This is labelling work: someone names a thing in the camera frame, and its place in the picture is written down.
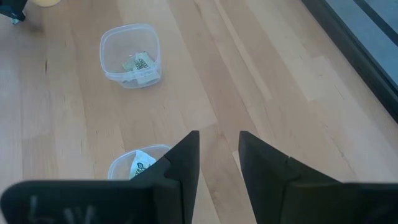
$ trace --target yellow object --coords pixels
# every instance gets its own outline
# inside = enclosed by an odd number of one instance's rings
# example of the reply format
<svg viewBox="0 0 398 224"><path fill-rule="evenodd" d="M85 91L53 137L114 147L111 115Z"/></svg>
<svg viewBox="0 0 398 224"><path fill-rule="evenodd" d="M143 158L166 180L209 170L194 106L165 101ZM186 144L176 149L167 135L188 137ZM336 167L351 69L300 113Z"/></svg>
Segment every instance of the yellow object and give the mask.
<svg viewBox="0 0 398 224"><path fill-rule="evenodd" d="M49 7L49 6L53 6L56 3L60 2L61 0L30 0L32 1L34 4L38 5L38 6L42 6L42 7Z"/></svg>

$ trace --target clear plastic container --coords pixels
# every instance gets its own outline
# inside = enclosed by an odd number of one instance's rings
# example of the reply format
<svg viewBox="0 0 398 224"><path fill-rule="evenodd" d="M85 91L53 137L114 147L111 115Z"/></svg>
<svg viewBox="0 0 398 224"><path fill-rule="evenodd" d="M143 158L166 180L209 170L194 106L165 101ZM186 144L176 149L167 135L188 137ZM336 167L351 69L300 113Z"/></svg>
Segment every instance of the clear plastic container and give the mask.
<svg viewBox="0 0 398 224"><path fill-rule="evenodd" d="M148 24L131 24L107 31L101 38L99 54L106 77L124 88L142 88L161 79L159 38Z"/></svg>
<svg viewBox="0 0 398 224"><path fill-rule="evenodd" d="M158 144L136 150L141 150L158 161L162 156L164 156L164 154L166 154L166 152L170 150L170 148L170 146ZM127 152L113 161L108 171L109 180L129 180L130 168L136 156L136 150Z"/></svg>

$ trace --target plastic tub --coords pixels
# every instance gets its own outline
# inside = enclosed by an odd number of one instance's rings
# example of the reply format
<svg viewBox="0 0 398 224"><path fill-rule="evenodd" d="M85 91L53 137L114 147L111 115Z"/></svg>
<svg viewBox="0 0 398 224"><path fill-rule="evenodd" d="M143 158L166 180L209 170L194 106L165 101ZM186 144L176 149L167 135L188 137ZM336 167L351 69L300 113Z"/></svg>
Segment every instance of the plastic tub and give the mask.
<svg viewBox="0 0 398 224"><path fill-rule="evenodd" d="M105 76L124 88L142 88L161 79L159 38L148 24L107 31L101 38L99 54Z"/></svg>
<svg viewBox="0 0 398 224"><path fill-rule="evenodd" d="M136 150L141 150L158 161L164 154L166 154L166 152L170 150L170 146L158 144ZM127 152L113 161L108 171L109 180L129 180L130 168L136 156L136 150Z"/></svg>

